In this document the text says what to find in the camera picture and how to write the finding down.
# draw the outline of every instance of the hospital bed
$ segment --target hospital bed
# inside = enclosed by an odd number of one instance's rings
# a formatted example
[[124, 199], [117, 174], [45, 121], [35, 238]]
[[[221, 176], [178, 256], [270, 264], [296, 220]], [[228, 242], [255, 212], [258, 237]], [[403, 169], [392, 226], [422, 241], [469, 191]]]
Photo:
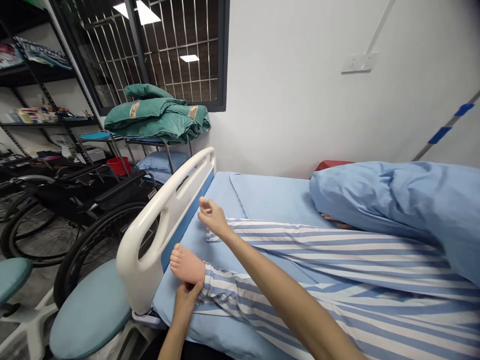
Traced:
[[[179, 281], [170, 271], [169, 261], [178, 242], [216, 267], [245, 273], [223, 242], [206, 242], [206, 228], [197, 218], [201, 196], [213, 199], [223, 208], [227, 218], [334, 227], [315, 209], [308, 180], [217, 172], [215, 150], [206, 148], [172, 175], [122, 238], [116, 266], [136, 321], [152, 327], [161, 321], [168, 326], [171, 324]], [[142, 239], [159, 214], [160, 222], [152, 245], [139, 259]], [[264, 255], [299, 283], [311, 280], [343, 283], [333, 275], [305, 269], [267, 252]], [[221, 309], [195, 313], [187, 339], [234, 359], [291, 359], [246, 324], [222, 314]]]

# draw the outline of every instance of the bed frame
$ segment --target bed frame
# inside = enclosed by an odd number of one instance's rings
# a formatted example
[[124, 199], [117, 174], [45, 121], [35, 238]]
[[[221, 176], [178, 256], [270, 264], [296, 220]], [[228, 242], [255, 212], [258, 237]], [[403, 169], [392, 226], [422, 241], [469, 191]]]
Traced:
[[[182, 239], [192, 217], [197, 215], [198, 198], [205, 194], [216, 172], [213, 147], [193, 155], [160, 188], [123, 235], [116, 255], [116, 268], [135, 313], [142, 315], [150, 311], [170, 262], [170, 252]], [[139, 260], [142, 240], [159, 215], [153, 242]]]

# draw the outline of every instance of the wall socket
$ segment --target wall socket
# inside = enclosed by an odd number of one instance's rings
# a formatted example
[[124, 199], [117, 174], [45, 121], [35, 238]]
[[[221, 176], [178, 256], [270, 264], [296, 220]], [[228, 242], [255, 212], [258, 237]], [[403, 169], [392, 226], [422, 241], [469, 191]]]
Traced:
[[372, 71], [378, 57], [378, 52], [347, 56], [341, 73], [369, 73]]

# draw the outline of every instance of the bed rail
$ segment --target bed rail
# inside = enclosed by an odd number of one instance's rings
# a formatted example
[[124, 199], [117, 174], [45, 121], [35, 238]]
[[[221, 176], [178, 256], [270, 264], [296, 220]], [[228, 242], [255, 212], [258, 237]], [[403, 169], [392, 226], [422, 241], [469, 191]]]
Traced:
[[[116, 268], [125, 284], [130, 306], [137, 314], [150, 311], [155, 291], [164, 275], [162, 252], [212, 171], [216, 172], [215, 149], [208, 147], [175, 171], [123, 235], [116, 255]], [[155, 238], [139, 260], [142, 240], [159, 214]]]

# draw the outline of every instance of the striped pants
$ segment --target striped pants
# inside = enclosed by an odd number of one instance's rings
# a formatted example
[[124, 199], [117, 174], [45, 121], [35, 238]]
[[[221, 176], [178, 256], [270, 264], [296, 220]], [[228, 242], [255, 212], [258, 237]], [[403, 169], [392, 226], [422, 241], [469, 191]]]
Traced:
[[[480, 358], [480, 290], [429, 245], [395, 236], [228, 219], [252, 246], [337, 283], [300, 283], [370, 359]], [[212, 233], [207, 241], [219, 239]], [[312, 356], [248, 274], [206, 264], [196, 313], [212, 306], [295, 359]]]

